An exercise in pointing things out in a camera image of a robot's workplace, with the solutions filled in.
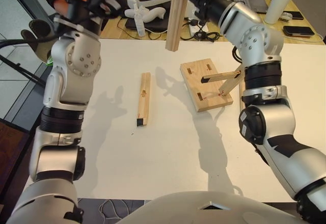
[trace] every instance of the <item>smartphone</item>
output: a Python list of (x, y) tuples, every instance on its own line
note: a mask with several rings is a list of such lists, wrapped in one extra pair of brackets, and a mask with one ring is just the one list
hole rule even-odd
[(303, 20), (304, 17), (299, 11), (284, 11), (285, 13), (292, 14), (292, 19), (300, 19)]
[(310, 27), (307, 26), (283, 26), (283, 32), (287, 36), (301, 36), (301, 37), (310, 37), (315, 33)]

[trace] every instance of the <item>wooden dowel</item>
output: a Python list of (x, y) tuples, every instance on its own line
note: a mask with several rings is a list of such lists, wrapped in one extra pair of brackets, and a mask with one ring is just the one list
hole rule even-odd
[(243, 96), (243, 92), (245, 89), (246, 89), (245, 80), (242, 80), (239, 83), (240, 111), (242, 111), (246, 107), (245, 103), (241, 100), (241, 97)]
[(151, 73), (142, 73), (141, 90), (138, 102), (137, 126), (146, 126), (149, 114), (149, 94)]
[(168, 34), (165, 48), (169, 51), (177, 51), (179, 48), (182, 23), (184, 19), (187, 0), (171, 0)]
[(237, 78), (226, 80), (223, 83), (223, 85), (220, 87), (219, 91), (222, 94), (222, 96), (229, 94), (229, 92), (231, 92), (232, 89), (234, 89), (235, 86), (238, 85), (240, 83), (240, 81), (244, 78), (245, 73), (243, 71), (242, 65), (239, 65), (239, 67), (235, 71), (238, 71), (238, 70), (241, 71), (241, 74), (238, 75)]
[(226, 79), (234, 79), (237, 78), (237, 76), (240, 74), (241, 71), (237, 70), (237, 71), (225, 72), (225, 73), (214, 74), (214, 75), (204, 75), (203, 78), (201, 79), (201, 83), (214, 82), (214, 81), (226, 80)]

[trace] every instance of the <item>black tip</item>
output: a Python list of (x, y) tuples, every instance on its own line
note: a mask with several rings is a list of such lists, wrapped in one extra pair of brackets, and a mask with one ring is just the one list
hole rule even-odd
[(144, 124), (144, 119), (143, 118), (139, 118), (137, 119), (137, 126), (143, 126)]
[(205, 79), (204, 77), (202, 77), (202, 79), (200, 81), (201, 81), (201, 83), (208, 83), (209, 79), (210, 78)]

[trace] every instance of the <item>white table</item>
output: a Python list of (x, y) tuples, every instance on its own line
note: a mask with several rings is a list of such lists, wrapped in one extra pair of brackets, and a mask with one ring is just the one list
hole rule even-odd
[[(211, 58), (219, 72), (238, 63), (226, 42), (101, 40), (102, 67), (83, 123), (86, 170), (81, 198), (151, 200), (164, 194), (216, 190), (262, 202), (287, 202), (270, 168), (239, 134), (238, 87), (232, 105), (196, 113), (181, 63)], [(326, 152), (326, 47), (285, 44), (283, 84), (296, 116), (295, 138)], [(150, 117), (136, 127), (143, 72), (151, 72)]]

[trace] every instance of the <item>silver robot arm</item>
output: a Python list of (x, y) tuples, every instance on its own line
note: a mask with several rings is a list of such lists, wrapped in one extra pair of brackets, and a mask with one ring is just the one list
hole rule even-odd
[(240, 134), (270, 166), (297, 211), (311, 223), (326, 222), (326, 156), (298, 143), (295, 118), (281, 85), (283, 37), (266, 27), (256, 13), (232, 0), (190, 0), (197, 17), (210, 20), (237, 47), (245, 69), (246, 108), (239, 116)]
[(55, 18), (53, 69), (47, 79), (30, 160), (34, 181), (20, 196), (7, 223), (81, 223), (73, 185), (85, 169), (82, 122), (101, 66), (99, 32), (102, 17), (116, 17), (126, 0), (67, 0), (67, 18)]

